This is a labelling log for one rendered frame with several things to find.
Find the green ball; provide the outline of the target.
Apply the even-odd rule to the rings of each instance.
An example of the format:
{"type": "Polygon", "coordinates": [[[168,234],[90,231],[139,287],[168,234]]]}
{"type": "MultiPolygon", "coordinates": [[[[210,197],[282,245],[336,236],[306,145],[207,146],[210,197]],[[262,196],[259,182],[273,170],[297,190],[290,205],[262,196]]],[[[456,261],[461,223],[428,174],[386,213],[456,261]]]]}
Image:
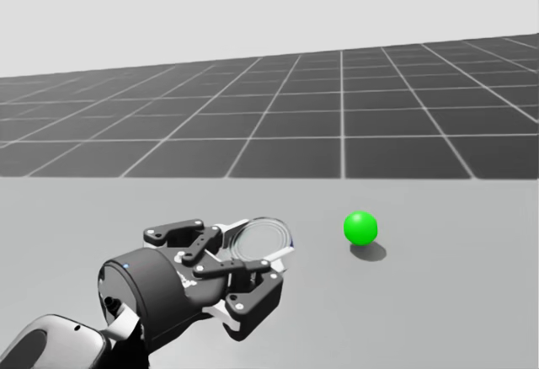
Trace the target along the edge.
{"type": "Polygon", "coordinates": [[[378,235],[377,220],[366,211],[353,211],[344,219],[344,236],[357,246],[371,244],[378,235]]]}

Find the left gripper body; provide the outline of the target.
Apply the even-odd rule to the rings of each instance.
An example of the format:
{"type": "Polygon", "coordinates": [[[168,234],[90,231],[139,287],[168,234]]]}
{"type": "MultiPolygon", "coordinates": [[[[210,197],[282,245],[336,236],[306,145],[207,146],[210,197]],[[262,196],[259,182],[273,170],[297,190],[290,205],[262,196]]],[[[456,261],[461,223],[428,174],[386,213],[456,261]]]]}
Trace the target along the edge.
{"type": "Polygon", "coordinates": [[[104,318],[115,316],[107,298],[126,304],[141,320],[148,352],[176,340],[192,323],[216,317],[227,329],[238,331],[238,321],[225,309],[225,276],[199,279],[190,266],[174,260],[185,248],[140,248],[106,261],[98,275],[98,293],[104,318]]]}

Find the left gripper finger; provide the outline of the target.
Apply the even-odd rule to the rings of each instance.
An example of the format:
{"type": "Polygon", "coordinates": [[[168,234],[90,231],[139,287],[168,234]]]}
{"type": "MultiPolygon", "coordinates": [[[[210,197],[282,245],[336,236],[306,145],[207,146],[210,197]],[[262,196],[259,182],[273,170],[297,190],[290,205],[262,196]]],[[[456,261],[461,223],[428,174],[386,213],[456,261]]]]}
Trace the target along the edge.
{"type": "Polygon", "coordinates": [[[206,226],[199,219],[154,226],[143,231],[143,246],[156,249],[173,262],[192,268],[205,256],[217,259],[220,251],[228,249],[232,238],[247,225],[248,219],[231,224],[215,223],[206,226]]]}
{"type": "Polygon", "coordinates": [[[247,339],[280,303],[283,276],[267,259],[211,260],[197,264],[192,271],[200,284],[222,281],[209,302],[195,305],[205,316],[220,320],[233,340],[247,339]]]}

